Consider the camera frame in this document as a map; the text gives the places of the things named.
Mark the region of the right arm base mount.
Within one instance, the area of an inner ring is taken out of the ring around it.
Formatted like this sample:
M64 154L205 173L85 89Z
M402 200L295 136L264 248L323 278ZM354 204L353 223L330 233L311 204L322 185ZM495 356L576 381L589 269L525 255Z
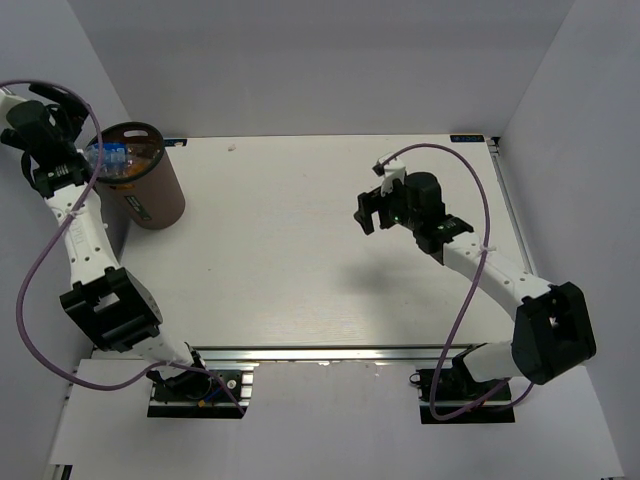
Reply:
M419 369L409 376L409 384L418 391L420 420L423 425L440 424L440 421L433 417L429 408L429 393L433 373L433 369ZM456 378L450 369L441 371L436 389L435 408L440 415L452 413L488 393L496 386L500 386L500 389L494 396L474 409L454 419L447 420L446 424L514 423L514 410L512 407L507 407L511 402L511 390L507 384L502 385L500 380L491 380L484 383L465 383L463 380Z

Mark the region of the orange juice bottle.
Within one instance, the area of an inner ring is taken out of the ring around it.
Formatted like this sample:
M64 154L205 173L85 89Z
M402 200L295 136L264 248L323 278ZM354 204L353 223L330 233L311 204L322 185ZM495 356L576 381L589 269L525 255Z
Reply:
M144 172L155 161L161 150L151 144L129 144L123 174L126 178Z

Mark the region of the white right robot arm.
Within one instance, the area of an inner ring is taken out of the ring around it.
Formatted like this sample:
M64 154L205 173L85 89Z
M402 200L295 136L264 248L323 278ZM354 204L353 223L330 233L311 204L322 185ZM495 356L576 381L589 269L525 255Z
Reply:
M472 399L489 381L524 377L544 385L595 356L597 347L581 289L553 285L483 246L473 227L446 212L431 173L413 173L357 198L356 222L365 234L402 226L418 248L469 280L513 320L511 340L472 346L452 361L453 390Z

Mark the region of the clear bottle blue-white cap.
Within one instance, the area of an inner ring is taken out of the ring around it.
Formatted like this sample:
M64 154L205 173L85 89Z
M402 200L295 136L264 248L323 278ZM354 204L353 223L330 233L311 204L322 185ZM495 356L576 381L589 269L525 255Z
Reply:
M100 172L104 176L122 175L126 154L127 146L120 142L104 143L102 148L99 148L99 145L95 143L84 150L84 157L92 167L97 165L99 156L102 156Z

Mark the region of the blue label clear bottle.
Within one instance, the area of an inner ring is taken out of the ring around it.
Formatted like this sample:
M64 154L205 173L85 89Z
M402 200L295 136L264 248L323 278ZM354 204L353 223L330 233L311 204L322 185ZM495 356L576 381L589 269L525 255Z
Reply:
M134 177L149 168L158 153L150 144L106 144L100 177L115 180Z

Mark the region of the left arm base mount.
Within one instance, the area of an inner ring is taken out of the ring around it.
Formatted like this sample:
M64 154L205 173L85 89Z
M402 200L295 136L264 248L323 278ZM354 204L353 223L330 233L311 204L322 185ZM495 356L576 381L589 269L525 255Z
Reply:
M244 414L222 388L220 379L243 411L248 409L253 371L240 368L218 369L216 378L196 380L170 387L156 383L147 408L149 418L239 420Z

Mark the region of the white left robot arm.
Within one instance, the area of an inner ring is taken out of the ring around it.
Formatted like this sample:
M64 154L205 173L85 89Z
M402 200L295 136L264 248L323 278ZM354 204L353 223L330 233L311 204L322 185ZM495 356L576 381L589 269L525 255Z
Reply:
M26 100L1 85L1 133L4 145L22 153L21 168L31 188L54 215L58 229L51 245L64 243L70 289L60 297L64 312L102 351L132 352L150 363L155 376L177 377L188 398L199 399L211 387L211 374L199 352L169 336L152 294L116 258L94 185L106 159L98 136L88 159L75 141L86 121L97 120L91 107L66 87L27 80L36 94Z

